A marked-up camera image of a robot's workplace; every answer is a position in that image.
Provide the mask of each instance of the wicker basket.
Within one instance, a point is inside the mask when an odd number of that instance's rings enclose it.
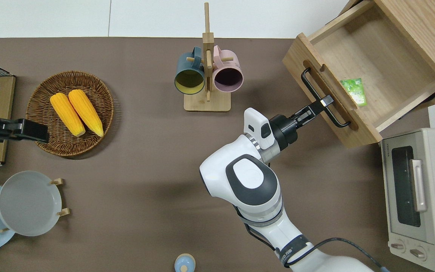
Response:
[[[63,124],[50,103],[55,93],[68,95],[71,90],[79,88],[88,96],[97,111],[103,125],[103,136],[114,117],[114,101],[107,86],[93,74],[79,71],[67,71],[49,77],[33,92],[26,109],[26,118],[48,126],[50,142],[36,144],[48,153],[68,157],[81,155],[94,148],[103,137],[97,136],[85,126],[86,132],[75,137]]]

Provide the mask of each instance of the wooden base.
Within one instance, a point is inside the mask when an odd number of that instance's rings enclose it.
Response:
[[[210,102],[207,102],[206,90],[197,94],[184,95],[184,109],[187,111],[226,112],[231,110],[231,93],[213,90],[210,92]]]

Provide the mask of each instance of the drawer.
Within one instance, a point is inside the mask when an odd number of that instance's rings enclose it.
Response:
[[[381,141],[380,132],[435,93],[435,72],[371,0],[355,5],[325,27],[297,36],[283,63],[310,100],[302,72],[323,97],[330,94],[348,148]],[[339,80],[361,78],[367,105],[358,107]]]

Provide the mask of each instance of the black cable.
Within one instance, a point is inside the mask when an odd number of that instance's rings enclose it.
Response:
[[[303,258],[305,258],[309,253],[312,253],[312,251],[314,251],[315,249],[321,247],[322,245],[330,242],[330,241],[343,241],[345,243],[351,244],[352,246],[354,246],[355,248],[357,248],[358,250],[360,250],[362,253],[364,253],[364,255],[366,255],[370,260],[372,260],[373,263],[375,263],[375,265],[377,265],[380,269],[382,269],[382,265],[375,260],[369,253],[367,253],[364,249],[362,249],[361,247],[357,246],[355,243],[353,243],[352,241],[349,241],[347,239],[343,239],[343,238],[328,238],[326,240],[323,240],[321,242],[319,242],[318,244],[316,244],[313,248],[311,248],[310,250],[308,250],[307,252],[305,252],[303,255],[301,255],[299,258],[297,258],[294,261],[285,263],[285,267],[286,268],[290,268],[291,265],[294,265],[295,263],[299,262],[300,260],[302,260]]]
[[[267,245],[269,248],[271,248],[271,250],[275,251],[275,248],[274,248],[270,243],[268,243],[268,242],[265,241],[264,239],[261,239],[261,237],[259,237],[259,236],[257,236],[256,234],[254,234],[254,233],[251,231],[251,229],[249,228],[248,224],[245,224],[245,227],[246,227],[247,232],[248,232],[251,236],[253,236],[253,237],[256,238],[258,241],[260,241],[260,242],[264,243],[265,245]]]

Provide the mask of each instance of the green packet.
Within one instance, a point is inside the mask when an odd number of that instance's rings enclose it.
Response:
[[[364,92],[364,85],[362,79],[345,79],[340,81],[347,90],[347,93],[353,98],[355,103],[359,106],[367,105],[366,95]]]

